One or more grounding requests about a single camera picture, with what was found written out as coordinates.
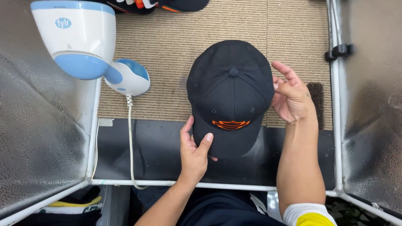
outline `garment steamer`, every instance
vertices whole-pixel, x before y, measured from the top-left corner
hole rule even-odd
[[[116,17],[113,9],[96,2],[73,0],[35,1],[31,10],[43,42],[56,64],[67,74],[83,80],[100,77],[127,98],[131,180],[133,172],[131,134],[132,96],[150,88],[147,70],[130,59],[113,61],[116,42]]]

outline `beige carpet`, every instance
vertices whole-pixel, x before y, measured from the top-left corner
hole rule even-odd
[[[151,89],[134,98],[133,117],[185,121],[191,114],[186,80],[195,58],[227,39],[250,42],[268,61],[291,66],[304,82],[324,84],[324,128],[332,129],[325,1],[210,0],[199,12],[156,9],[151,15],[117,15],[115,58],[143,64]],[[125,97],[102,85],[98,116],[126,118]],[[284,123],[270,109],[263,125]]]

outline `reflective silver panel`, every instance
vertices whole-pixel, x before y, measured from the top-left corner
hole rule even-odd
[[[339,1],[345,192],[402,213],[402,1]]]
[[[85,178],[96,81],[63,73],[30,1],[0,1],[0,219]]]

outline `stack of caps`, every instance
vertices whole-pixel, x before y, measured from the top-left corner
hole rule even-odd
[[[155,7],[173,12],[195,12],[205,8],[209,0],[90,0],[110,5],[116,13],[150,14]]]

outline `cap brim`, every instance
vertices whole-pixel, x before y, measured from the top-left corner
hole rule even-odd
[[[172,6],[173,9],[176,9],[178,11],[195,12],[205,8],[208,5],[208,2],[209,0],[174,0],[172,2],[169,2],[167,5]]]
[[[248,153],[257,140],[264,118],[264,115],[261,115],[253,123],[243,128],[225,131],[207,124],[194,111],[193,116],[193,136],[195,143],[199,145],[207,133],[212,133],[213,141],[208,155],[216,158],[236,158]]]

